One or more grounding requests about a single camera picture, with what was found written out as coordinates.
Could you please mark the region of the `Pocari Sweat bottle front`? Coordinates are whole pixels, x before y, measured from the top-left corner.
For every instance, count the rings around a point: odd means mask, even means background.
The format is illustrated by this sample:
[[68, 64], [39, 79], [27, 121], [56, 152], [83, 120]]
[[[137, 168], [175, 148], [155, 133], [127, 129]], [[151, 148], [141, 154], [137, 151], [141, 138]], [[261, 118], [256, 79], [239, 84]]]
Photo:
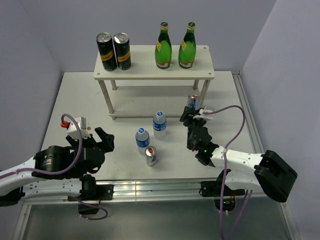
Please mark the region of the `Pocari Sweat bottle front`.
[[135, 134], [135, 141], [137, 145], [138, 152], [141, 155], [145, 155], [145, 149], [150, 145], [150, 135], [144, 128], [139, 128]]

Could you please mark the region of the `green glass bottle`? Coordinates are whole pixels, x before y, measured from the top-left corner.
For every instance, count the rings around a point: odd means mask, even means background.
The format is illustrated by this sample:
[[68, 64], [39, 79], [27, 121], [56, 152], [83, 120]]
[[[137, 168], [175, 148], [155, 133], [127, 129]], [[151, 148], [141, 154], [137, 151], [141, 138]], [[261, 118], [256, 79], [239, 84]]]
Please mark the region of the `green glass bottle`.
[[187, 31], [179, 47], [178, 63], [183, 69], [191, 68], [196, 58], [195, 29], [196, 24], [194, 22], [189, 22]]
[[159, 69], [167, 69], [171, 65], [172, 45], [168, 33], [167, 22], [160, 24], [160, 34], [155, 45], [155, 63]]

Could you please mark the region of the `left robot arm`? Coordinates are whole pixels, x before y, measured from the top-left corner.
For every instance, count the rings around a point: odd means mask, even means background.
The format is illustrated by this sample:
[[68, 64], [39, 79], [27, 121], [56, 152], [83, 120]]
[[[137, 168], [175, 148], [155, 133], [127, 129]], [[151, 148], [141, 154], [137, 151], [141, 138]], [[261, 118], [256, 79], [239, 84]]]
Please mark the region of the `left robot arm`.
[[20, 200], [66, 196], [81, 200], [98, 197], [96, 174], [105, 154], [115, 149], [115, 137], [101, 127], [95, 128], [96, 141], [85, 130], [67, 135], [68, 146], [50, 146], [28, 161], [0, 173], [0, 205], [14, 206]]

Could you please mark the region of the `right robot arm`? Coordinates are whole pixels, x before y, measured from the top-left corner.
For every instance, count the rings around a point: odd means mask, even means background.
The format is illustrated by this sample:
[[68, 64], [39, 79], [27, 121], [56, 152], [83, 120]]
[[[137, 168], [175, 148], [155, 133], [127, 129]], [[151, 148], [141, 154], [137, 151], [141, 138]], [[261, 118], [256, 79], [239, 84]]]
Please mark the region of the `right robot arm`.
[[100, 180], [217, 178], [219, 195], [247, 190], [286, 202], [297, 172], [272, 150], [247, 153], [215, 144], [207, 126], [213, 116], [207, 109], [184, 109], [162, 139], [145, 129], [143, 141], [155, 147], [155, 161], [147, 160], [144, 147], [137, 144], [135, 135], [140, 126], [133, 122], [110, 122], [103, 127], [82, 124], [82, 146], [104, 152], [104, 163], [95, 168]]

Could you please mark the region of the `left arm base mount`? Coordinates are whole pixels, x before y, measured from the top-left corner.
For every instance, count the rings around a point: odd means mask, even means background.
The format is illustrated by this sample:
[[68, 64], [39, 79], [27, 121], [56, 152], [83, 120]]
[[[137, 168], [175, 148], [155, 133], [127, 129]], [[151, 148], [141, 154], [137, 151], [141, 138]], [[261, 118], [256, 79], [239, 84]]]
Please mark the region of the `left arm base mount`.
[[85, 196], [83, 193], [78, 197], [67, 197], [68, 202], [78, 204], [79, 216], [88, 221], [98, 221], [107, 218], [108, 211], [101, 206], [102, 201], [110, 201], [113, 198], [114, 185], [102, 184], [96, 186], [96, 192], [93, 195]]

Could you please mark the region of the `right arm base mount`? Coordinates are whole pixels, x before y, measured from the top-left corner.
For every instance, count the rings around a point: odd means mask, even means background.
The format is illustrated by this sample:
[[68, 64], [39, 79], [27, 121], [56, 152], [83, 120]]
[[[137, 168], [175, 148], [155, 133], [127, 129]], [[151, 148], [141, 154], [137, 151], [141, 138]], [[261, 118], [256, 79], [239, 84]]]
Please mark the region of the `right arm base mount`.
[[[219, 180], [205, 180], [200, 182], [199, 194], [204, 198], [213, 198], [215, 208], [220, 211], [221, 208], [221, 189], [222, 183]], [[236, 209], [237, 205], [243, 204], [248, 196], [248, 191], [244, 189], [232, 190], [224, 186], [222, 210], [225, 214]]]

